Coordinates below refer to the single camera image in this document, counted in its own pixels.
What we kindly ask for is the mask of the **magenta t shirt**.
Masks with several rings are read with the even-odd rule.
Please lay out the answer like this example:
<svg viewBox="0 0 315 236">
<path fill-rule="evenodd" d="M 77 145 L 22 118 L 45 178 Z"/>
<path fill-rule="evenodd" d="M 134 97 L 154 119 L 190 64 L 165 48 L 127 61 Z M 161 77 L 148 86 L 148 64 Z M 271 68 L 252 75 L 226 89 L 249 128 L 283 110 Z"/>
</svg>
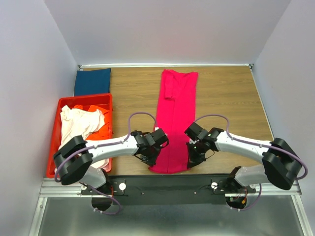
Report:
<svg viewBox="0 0 315 236">
<path fill-rule="evenodd" d="M 156 164 L 149 168 L 151 172 L 175 174 L 188 170 L 189 137 L 184 132 L 195 120 L 197 80 L 197 72 L 163 70 L 156 120 L 167 134 L 169 145 L 161 150 Z"/>
</svg>

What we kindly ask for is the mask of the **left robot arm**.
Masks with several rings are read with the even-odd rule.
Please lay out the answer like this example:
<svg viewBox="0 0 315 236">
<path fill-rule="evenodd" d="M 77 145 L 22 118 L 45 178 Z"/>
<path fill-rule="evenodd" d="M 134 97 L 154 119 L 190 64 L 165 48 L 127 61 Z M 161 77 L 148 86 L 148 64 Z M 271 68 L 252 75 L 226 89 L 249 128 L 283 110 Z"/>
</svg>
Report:
<svg viewBox="0 0 315 236">
<path fill-rule="evenodd" d="M 106 172 L 93 164 L 118 156 L 134 156 L 152 167 L 168 145 L 169 139 L 161 128 L 153 132 L 135 130 L 119 138 L 99 141 L 85 141 L 76 136 L 53 156 L 57 168 L 55 181 L 62 185 L 79 182 L 98 194 L 109 193 L 112 183 Z"/>
</svg>

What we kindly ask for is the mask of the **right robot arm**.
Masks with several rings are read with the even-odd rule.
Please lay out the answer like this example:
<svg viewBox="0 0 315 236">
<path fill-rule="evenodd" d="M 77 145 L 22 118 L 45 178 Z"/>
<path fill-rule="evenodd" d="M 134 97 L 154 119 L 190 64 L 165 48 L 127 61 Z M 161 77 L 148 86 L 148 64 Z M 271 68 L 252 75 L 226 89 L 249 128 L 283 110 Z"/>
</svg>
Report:
<svg viewBox="0 0 315 236">
<path fill-rule="evenodd" d="M 206 161 L 206 152 L 230 152 L 259 164 L 252 167 L 238 166 L 233 169 L 222 187 L 229 192 L 239 192 L 252 184 L 270 183 L 282 190 L 291 189 L 302 169 L 295 152 L 280 138 L 260 141 L 232 135 L 220 128 L 210 131 L 193 122 L 186 130 L 189 160 L 188 168 Z"/>
</svg>

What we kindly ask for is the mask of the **orange t shirt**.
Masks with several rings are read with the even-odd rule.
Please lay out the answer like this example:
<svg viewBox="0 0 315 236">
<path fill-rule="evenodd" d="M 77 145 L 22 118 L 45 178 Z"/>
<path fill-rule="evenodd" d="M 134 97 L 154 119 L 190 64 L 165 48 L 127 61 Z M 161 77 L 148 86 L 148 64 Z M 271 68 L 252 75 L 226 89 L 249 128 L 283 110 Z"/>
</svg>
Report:
<svg viewBox="0 0 315 236">
<path fill-rule="evenodd" d="M 75 105 L 73 109 L 78 109 L 83 116 L 75 124 L 84 128 L 80 131 L 85 140 L 103 140 L 111 135 L 111 116 L 110 110 L 96 105 L 86 106 Z"/>
</svg>

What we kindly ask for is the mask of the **red plastic bin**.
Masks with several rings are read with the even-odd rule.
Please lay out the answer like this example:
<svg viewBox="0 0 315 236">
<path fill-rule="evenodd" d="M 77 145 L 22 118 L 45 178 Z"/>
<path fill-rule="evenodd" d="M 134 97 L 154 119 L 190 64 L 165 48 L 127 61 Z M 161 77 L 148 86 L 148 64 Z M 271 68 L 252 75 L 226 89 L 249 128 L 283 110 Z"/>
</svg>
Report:
<svg viewBox="0 0 315 236">
<path fill-rule="evenodd" d="M 46 176 L 53 178 L 55 175 L 55 163 L 53 155 L 58 151 L 61 144 L 61 127 L 62 121 L 60 113 L 64 106 L 68 106 L 70 109 L 79 108 L 84 111 L 94 112 L 97 109 L 101 110 L 105 115 L 105 125 L 100 131 L 91 134 L 88 140 L 99 141 L 105 139 L 111 139 L 113 136 L 113 97 L 112 94 L 97 94 L 86 96 L 65 97 L 58 101 L 55 121 L 53 125 L 49 159 L 47 164 Z"/>
</svg>

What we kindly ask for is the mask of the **pale pink t shirt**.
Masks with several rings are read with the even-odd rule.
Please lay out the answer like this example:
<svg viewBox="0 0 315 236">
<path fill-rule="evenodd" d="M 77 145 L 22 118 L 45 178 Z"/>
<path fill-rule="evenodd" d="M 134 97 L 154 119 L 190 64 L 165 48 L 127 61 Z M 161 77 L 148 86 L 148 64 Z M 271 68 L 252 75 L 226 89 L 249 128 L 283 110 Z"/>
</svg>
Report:
<svg viewBox="0 0 315 236">
<path fill-rule="evenodd" d="M 62 107 L 60 112 L 61 117 L 61 144 L 59 148 L 62 148 L 70 139 L 82 134 L 80 131 L 84 131 L 84 128 L 80 128 L 79 124 L 75 124 L 82 115 L 78 109 L 71 109 L 67 105 Z"/>
</svg>

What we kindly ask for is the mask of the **folded blue t shirt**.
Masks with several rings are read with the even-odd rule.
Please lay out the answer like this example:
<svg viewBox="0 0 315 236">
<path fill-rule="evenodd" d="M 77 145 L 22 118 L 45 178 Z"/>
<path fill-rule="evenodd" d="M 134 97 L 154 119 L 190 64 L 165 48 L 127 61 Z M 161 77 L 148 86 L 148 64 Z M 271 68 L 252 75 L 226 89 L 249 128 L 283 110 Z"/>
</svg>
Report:
<svg viewBox="0 0 315 236">
<path fill-rule="evenodd" d="M 110 93 L 111 68 L 77 71 L 74 96 Z"/>
</svg>

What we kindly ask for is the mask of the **black mounting base plate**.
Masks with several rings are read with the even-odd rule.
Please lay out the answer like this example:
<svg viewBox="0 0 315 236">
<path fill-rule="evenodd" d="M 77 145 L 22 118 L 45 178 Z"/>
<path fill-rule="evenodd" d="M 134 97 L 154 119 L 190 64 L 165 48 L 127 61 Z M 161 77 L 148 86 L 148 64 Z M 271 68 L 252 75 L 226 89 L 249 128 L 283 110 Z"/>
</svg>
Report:
<svg viewBox="0 0 315 236">
<path fill-rule="evenodd" d="M 113 194 L 116 202 L 99 195 L 91 188 L 81 193 L 91 197 L 93 207 L 108 211 L 112 205 L 180 205 L 226 204 L 229 195 L 240 202 L 243 195 L 255 193 L 254 188 L 232 183 L 228 174 L 198 175 L 139 175 L 110 176 L 109 183 L 101 189 Z"/>
</svg>

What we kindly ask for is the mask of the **aluminium frame rail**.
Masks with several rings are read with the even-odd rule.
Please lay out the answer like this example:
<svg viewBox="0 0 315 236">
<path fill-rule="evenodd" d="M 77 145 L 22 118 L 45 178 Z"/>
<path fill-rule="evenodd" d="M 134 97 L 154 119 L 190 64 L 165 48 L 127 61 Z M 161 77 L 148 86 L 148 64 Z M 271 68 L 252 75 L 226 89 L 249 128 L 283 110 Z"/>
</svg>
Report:
<svg viewBox="0 0 315 236">
<path fill-rule="evenodd" d="M 115 216 L 93 211 L 81 186 L 42 182 L 31 236 L 311 236 L 313 231 L 294 184 L 289 191 L 262 186 L 250 194 L 255 206 L 235 211 L 227 206 L 124 206 Z"/>
</svg>

